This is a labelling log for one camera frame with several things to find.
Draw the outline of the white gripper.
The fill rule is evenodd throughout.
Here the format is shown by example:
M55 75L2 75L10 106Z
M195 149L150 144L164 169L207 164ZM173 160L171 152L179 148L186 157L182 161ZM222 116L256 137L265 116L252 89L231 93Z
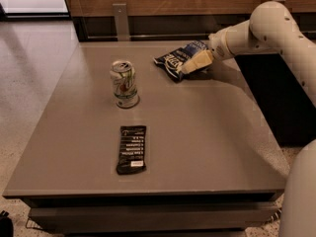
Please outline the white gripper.
M208 36L208 48L195 54L186 61L181 68L184 74L190 74L196 70L204 68L212 63L213 57L217 60L226 60L231 57L231 52L226 42L226 30L220 30L217 33Z

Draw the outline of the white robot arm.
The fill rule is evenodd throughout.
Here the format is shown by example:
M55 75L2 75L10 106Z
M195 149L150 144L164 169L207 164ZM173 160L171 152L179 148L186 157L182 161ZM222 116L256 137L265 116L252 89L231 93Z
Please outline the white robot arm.
M288 9L265 2L250 19L208 36L216 60L274 50L316 105L316 45L303 35ZM316 139L296 155L287 177L279 237L316 237Z

